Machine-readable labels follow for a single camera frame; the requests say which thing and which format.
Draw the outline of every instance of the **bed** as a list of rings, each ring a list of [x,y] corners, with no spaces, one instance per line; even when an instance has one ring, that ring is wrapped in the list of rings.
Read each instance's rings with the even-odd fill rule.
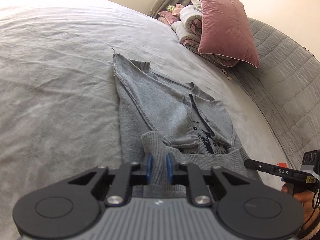
[[[0,0],[0,239],[26,193],[122,163],[114,51],[222,100],[252,159],[287,162],[265,117],[165,24],[107,0]],[[279,177],[261,174],[280,189]]]

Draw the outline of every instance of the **green patterned cushion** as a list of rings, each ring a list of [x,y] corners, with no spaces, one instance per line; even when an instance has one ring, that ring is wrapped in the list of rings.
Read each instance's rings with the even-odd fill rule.
[[[174,5],[168,5],[167,6],[167,11],[168,12],[173,12],[173,10],[175,9],[176,7]]]

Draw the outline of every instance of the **stack of bedding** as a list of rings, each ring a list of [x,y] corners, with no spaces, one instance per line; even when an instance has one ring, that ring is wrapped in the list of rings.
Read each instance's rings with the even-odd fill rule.
[[[161,22],[177,34],[180,44],[218,67],[239,60],[256,68],[259,56],[243,4],[238,0],[191,0],[159,12]]]

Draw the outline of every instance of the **gray sweater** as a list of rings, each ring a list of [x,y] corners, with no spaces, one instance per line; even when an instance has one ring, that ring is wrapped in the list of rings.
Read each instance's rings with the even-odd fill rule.
[[[151,183],[134,189],[139,197],[178,197],[183,186],[168,184],[166,154],[201,169],[223,166],[260,180],[244,167],[248,155],[222,101],[201,91],[193,82],[181,83],[150,68],[149,62],[114,54],[114,75],[120,99],[119,121],[125,162],[153,155]]]

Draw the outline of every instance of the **person's arm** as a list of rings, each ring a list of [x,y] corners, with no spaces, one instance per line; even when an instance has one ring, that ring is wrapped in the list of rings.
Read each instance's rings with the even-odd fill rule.
[[[281,191],[284,193],[287,193],[288,192],[287,186],[284,185]],[[297,237],[302,240],[320,240],[320,210],[319,208],[317,208],[315,211],[313,210],[313,207],[312,207],[313,196],[314,196],[314,193],[310,191],[297,193],[297,194],[294,194],[293,196],[296,200],[303,203],[303,211],[304,211],[303,223],[306,223],[306,224],[297,234]]]

